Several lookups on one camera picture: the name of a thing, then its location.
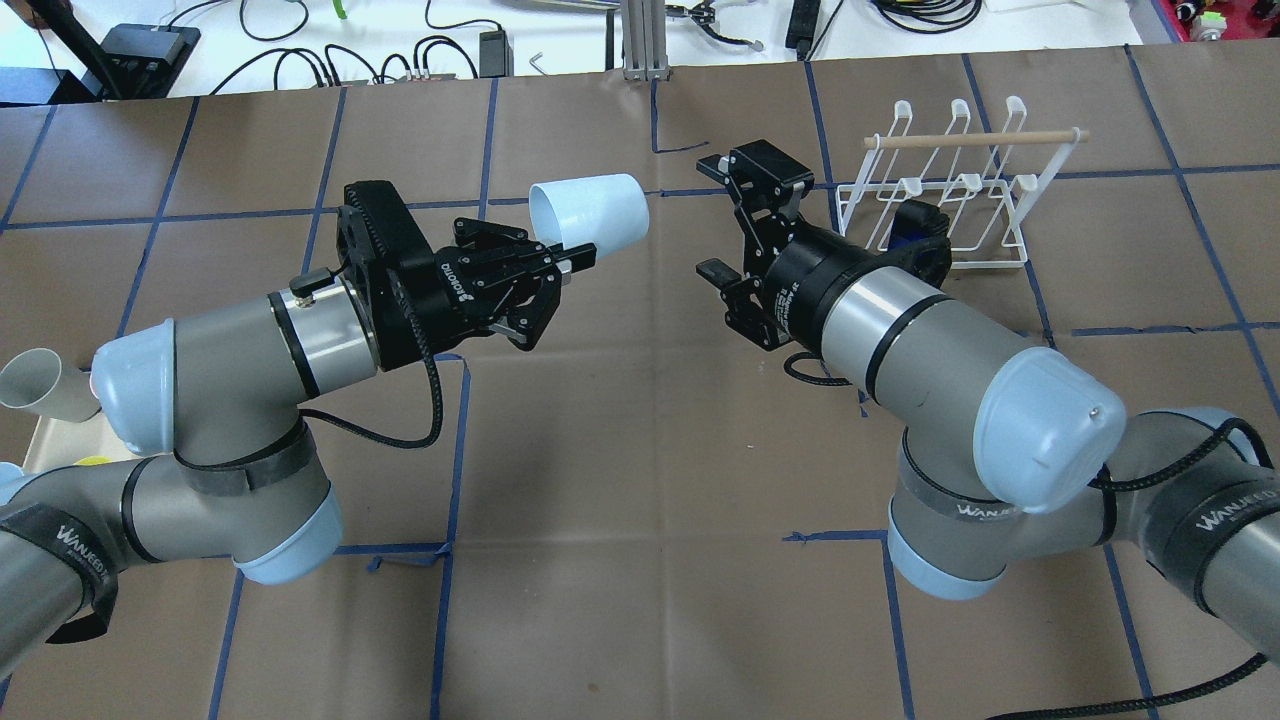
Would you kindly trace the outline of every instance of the robotic arm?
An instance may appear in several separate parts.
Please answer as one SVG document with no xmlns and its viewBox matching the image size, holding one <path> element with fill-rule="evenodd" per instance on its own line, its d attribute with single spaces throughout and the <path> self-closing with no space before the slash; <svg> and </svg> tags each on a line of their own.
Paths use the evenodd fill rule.
<svg viewBox="0 0 1280 720">
<path fill-rule="evenodd" d="M 799 213 L 813 173 L 765 141 L 712 155 L 745 236 L 740 274 L 698 265 L 726 323 L 796 340 L 908 428 L 888 510 L 895 566 L 948 600 L 1016 560 L 1128 539 L 1206 612 L 1280 657 L 1280 479 L 1222 410 L 1125 418 L 1120 398 L 938 290 L 947 218 L 908 201 L 872 255 Z"/>
<path fill-rule="evenodd" d="M 643 215 L 626 238 L 561 242 L 547 224 L 566 218 L 543 200 L 535 225 L 541 218 L 540 236 L 556 245 L 460 218 L 456 245 L 438 251 L 390 183 L 353 183 L 339 210 L 338 272 L 102 346 L 93 392 L 125 446 L 147 457 L 0 477 L 0 676 L 46 638 L 105 633 L 127 568 L 229 555 L 251 580 L 275 584 L 324 562 L 342 539 L 342 512 L 303 418 L 374 433 L 298 404 L 421 360 L 430 434 L 376 437 L 431 445 L 443 415 L 433 354 L 492 334 L 532 350 L 571 273 L 646 232 L 643 193 L 625 179 L 634 192 L 614 190 L 612 201 Z"/>
</svg>

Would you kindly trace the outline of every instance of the dish rack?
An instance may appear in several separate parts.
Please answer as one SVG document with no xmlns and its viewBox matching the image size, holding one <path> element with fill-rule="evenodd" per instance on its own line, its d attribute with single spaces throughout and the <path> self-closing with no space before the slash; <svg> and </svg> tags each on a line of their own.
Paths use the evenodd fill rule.
<svg viewBox="0 0 1280 720">
<path fill-rule="evenodd" d="M 952 243 L 955 260 L 952 268 L 1021 268 L 1027 264 L 1027 245 L 1023 240 L 1023 220 L 1036 202 L 1048 190 L 1048 184 L 1070 158 L 1071 150 L 1089 140 L 1089 133 L 1080 128 L 1066 131 L 1025 131 L 1027 105 L 1015 95 L 1005 100 L 1007 117 L 1000 132 L 969 132 L 973 115 L 969 104 L 956 99 L 951 101 L 951 123 L 942 135 L 910 135 L 914 111 L 906 100 L 893 104 L 893 122 L 884 135 L 874 135 L 863 140 L 865 155 L 858 179 L 852 184 L 836 187 L 836 206 L 840 215 L 840 234 L 849 237 L 855 213 L 878 213 L 876 224 L 867 238 L 865 247 L 879 251 L 888 249 L 890 229 L 893 213 L 906 200 L 932 193 L 929 201 L 938 205 L 951 217 L 951 229 L 955 232 L 965 210 L 970 213 L 987 211 L 991 219 L 969 245 Z M 1024 145 L 1056 145 L 1057 150 L 1038 173 L 1016 174 L 1011 178 L 1005 173 L 1015 147 Z M 918 172 L 910 174 L 895 173 L 899 168 L 899 155 L 904 150 L 928 150 L 928 160 Z M 960 156 L 970 149 L 982 149 L 986 164 L 980 173 L 959 170 Z M 946 172 L 937 173 L 943 164 Z M 1006 249 L 1004 258 L 984 258 L 992 252 L 996 234 Z"/>
</svg>

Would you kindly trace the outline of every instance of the wooden dowel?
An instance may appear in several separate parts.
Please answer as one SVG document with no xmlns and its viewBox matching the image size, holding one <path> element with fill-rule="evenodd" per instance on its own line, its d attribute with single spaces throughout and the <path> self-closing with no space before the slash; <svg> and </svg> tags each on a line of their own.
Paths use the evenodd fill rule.
<svg viewBox="0 0 1280 720">
<path fill-rule="evenodd" d="M 1089 131 L 1037 131 L 1037 132 L 975 132 L 970 135 L 905 135 L 896 137 L 864 137 L 867 150 L 905 150 L 908 147 L 977 147 L 1001 145 L 1059 145 L 1062 142 L 1088 142 Z"/>
</svg>

